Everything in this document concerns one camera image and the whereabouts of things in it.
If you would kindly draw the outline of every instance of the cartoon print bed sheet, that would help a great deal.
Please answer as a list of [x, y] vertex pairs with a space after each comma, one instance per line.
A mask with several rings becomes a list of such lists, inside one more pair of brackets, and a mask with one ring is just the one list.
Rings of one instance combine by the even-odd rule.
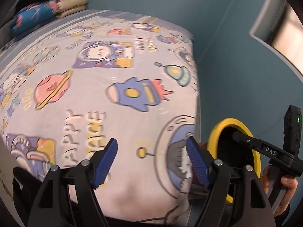
[[185, 140], [198, 98], [189, 32], [86, 10], [32, 33], [0, 62], [1, 136], [20, 166], [43, 180], [53, 164], [77, 165], [113, 137], [119, 151], [96, 190], [106, 216], [170, 223], [187, 209]]

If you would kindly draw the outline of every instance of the hand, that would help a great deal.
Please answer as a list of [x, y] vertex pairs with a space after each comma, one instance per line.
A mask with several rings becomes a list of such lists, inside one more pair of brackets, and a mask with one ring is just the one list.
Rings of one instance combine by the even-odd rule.
[[[266, 167], [263, 171], [263, 175], [260, 177], [261, 184], [264, 187], [264, 191], [267, 194], [268, 193], [268, 187], [270, 184], [269, 181], [269, 167]], [[293, 176], [283, 176], [281, 178], [281, 183], [284, 187], [287, 188], [286, 193], [278, 206], [277, 210], [274, 213], [274, 217], [281, 215], [286, 208], [288, 207], [288, 204], [290, 200], [292, 199], [294, 193], [296, 192], [298, 181]]]

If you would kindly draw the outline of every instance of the yellow ring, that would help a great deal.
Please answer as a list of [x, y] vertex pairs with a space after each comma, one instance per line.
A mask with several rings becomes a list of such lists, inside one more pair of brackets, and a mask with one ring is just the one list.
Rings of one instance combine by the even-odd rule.
[[[223, 131], [223, 129], [226, 127], [234, 127], [237, 130], [239, 130], [240, 132], [242, 132], [243, 134], [253, 137], [250, 130], [241, 121], [233, 119], [233, 118], [228, 118], [228, 119], [222, 120], [212, 129], [212, 131], [209, 135], [209, 140], [207, 142], [207, 150], [210, 152], [210, 154], [212, 155], [212, 157], [214, 159], [217, 159], [217, 148], [218, 148], [219, 136], [220, 136], [221, 132]], [[253, 154], [254, 163], [255, 163], [254, 169], [255, 169], [255, 172], [256, 172], [258, 178], [260, 178], [260, 174], [261, 174], [260, 154], [259, 154], [259, 152], [255, 151], [255, 150], [252, 150], [252, 154]], [[226, 201], [231, 204], [233, 201], [233, 198], [230, 195], [227, 195]]]

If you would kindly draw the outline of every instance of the ribbed blue pad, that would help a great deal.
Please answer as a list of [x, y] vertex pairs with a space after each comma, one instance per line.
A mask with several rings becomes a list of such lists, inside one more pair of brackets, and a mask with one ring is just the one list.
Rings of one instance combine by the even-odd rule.
[[96, 167], [95, 171], [95, 179], [93, 182], [94, 188], [98, 188], [99, 185], [104, 183], [107, 174], [109, 173], [109, 169], [112, 166], [112, 163], [116, 157], [118, 152], [118, 142], [116, 139], [113, 139], [110, 144], [107, 144], [109, 148], [106, 150], [105, 154], [103, 155], [100, 163]]
[[209, 180], [209, 169], [205, 164], [204, 160], [202, 159], [199, 153], [199, 149], [200, 148], [198, 147], [194, 138], [190, 136], [186, 140], [187, 154], [197, 175], [199, 183], [204, 185], [206, 188], [209, 188], [211, 184]]

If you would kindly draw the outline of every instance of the metal screw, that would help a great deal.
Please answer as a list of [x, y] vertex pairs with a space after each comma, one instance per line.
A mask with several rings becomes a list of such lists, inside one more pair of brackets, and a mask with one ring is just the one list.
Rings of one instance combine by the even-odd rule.
[[246, 170], [248, 170], [249, 172], [252, 172], [253, 167], [251, 165], [246, 165], [245, 166]]
[[216, 164], [217, 166], [221, 166], [221, 165], [223, 165], [223, 162], [222, 162], [222, 160], [220, 160], [220, 159], [216, 159], [216, 160], [215, 160], [215, 164]]
[[88, 166], [89, 165], [89, 160], [85, 159], [85, 160], [81, 161], [81, 165]]
[[56, 170], [58, 170], [58, 166], [57, 165], [54, 165], [51, 167], [51, 171], [52, 172], [55, 172]]

